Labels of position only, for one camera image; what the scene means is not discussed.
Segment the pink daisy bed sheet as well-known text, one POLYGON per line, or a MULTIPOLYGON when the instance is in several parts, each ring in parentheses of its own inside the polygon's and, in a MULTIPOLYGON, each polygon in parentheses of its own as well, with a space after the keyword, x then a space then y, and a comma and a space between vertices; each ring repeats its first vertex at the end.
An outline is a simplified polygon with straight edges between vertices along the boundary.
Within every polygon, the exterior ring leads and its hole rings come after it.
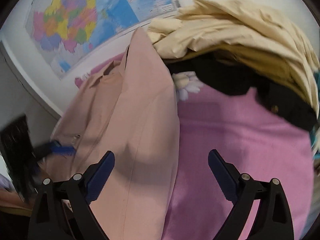
POLYGON ((256 94, 231 98, 204 86, 176 101, 178 166, 161 239, 212 239, 225 221, 232 205, 208 166, 212 149, 257 180, 281 181, 299 239, 312 196, 309 135, 263 109, 256 94))

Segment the black garment with buttons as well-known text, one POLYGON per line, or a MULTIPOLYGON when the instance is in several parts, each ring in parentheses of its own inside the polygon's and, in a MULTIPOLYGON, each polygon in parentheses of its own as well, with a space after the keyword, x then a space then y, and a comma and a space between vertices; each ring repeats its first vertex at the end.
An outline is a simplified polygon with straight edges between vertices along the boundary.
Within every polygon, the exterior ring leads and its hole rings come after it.
POLYGON ((245 64, 220 59, 213 52, 163 61, 171 74, 195 72, 200 81, 226 95, 245 95, 251 87, 256 88, 258 102, 273 114, 308 132, 317 125, 315 111, 296 92, 245 64))

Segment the cream yellow garment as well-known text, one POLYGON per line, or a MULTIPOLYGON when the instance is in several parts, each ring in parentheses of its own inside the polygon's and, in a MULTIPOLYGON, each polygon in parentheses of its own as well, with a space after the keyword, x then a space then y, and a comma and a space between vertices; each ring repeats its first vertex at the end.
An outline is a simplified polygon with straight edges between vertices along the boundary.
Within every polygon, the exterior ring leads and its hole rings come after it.
POLYGON ((190 50, 242 45, 300 60, 312 81, 319 70, 319 59, 303 31, 280 11, 250 0, 194 0, 172 18, 154 18, 147 34, 163 59, 178 59, 190 50))

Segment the dusty pink coat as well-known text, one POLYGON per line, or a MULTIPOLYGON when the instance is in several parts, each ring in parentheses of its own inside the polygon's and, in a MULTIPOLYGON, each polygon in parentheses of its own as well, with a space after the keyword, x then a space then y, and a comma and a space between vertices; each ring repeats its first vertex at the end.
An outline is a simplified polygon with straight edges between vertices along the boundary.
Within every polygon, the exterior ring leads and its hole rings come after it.
POLYGON ((123 58, 80 87, 52 138, 76 149, 43 169, 68 180, 107 151, 114 169, 91 209, 110 239, 161 239, 178 166, 180 123, 172 77, 143 29, 123 58))

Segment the colourful wall map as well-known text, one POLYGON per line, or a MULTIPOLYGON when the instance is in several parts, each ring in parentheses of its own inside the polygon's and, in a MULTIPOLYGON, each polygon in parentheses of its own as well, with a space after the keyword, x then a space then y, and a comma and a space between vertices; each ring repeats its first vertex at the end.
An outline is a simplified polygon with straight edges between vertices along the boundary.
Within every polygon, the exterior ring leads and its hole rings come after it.
POLYGON ((174 10, 172 0, 32 0, 25 29, 62 79, 104 42, 174 10))

